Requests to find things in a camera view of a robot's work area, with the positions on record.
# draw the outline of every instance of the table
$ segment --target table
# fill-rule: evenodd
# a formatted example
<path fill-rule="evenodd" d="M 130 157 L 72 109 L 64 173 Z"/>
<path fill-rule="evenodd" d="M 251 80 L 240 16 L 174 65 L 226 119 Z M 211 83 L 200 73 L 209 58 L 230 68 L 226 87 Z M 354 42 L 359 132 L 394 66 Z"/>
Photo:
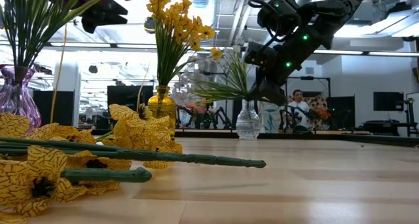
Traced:
<path fill-rule="evenodd" d="M 318 140 L 178 141 L 186 153 L 265 159 L 268 166 L 173 163 L 153 170 L 148 183 L 54 204 L 28 223 L 419 223 L 417 149 Z"/>

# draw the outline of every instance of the man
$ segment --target man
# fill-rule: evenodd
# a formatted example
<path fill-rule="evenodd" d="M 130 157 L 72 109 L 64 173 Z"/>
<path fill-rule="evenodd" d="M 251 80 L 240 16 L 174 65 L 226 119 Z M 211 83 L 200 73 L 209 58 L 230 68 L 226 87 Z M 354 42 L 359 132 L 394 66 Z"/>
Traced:
<path fill-rule="evenodd" d="M 304 113 L 308 113 L 310 107 L 306 102 L 302 100 L 302 91 L 294 90 L 293 92 L 293 101 L 288 104 L 288 106 L 294 107 L 294 117 L 301 117 L 301 120 L 296 119 L 297 125 L 303 125 L 308 127 L 307 116 Z"/>

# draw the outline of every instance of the spiky green plant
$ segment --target spiky green plant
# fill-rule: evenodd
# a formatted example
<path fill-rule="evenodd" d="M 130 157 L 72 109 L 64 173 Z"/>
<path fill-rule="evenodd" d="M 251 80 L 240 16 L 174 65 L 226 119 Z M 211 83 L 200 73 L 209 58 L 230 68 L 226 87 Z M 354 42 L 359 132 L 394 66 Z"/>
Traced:
<path fill-rule="evenodd" d="M 207 102 L 219 100 L 246 100 L 249 99 L 250 91 L 247 88 L 247 73 L 249 69 L 238 53 L 229 54 L 231 61 L 220 64 L 223 70 L 218 75 L 220 83 L 215 81 L 195 80 L 198 89 L 194 91 L 197 96 L 203 97 Z"/>
<path fill-rule="evenodd" d="M 33 66 L 38 53 L 59 29 L 101 0 L 91 0 L 75 9 L 78 0 L 4 1 L 2 18 L 19 82 L 24 78 L 26 68 Z"/>

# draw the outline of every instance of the robotic arm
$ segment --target robotic arm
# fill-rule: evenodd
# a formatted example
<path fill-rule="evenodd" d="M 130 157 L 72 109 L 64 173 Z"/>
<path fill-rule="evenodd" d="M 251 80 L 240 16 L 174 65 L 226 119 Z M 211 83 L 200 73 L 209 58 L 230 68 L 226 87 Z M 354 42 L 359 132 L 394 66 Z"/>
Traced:
<path fill-rule="evenodd" d="M 295 0 L 249 0 L 262 8 L 257 22 L 271 40 L 265 45 L 249 43 L 245 62 L 259 66 L 251 89 L 252 100 L 286 102 L 281 86 L 294 70 L 321 45 L 332 47 L 333 35 L 354 15 L 362 0 L 324 0 L 299 6 Z M 280 44 L 269 47 L 273 42 Z"/>

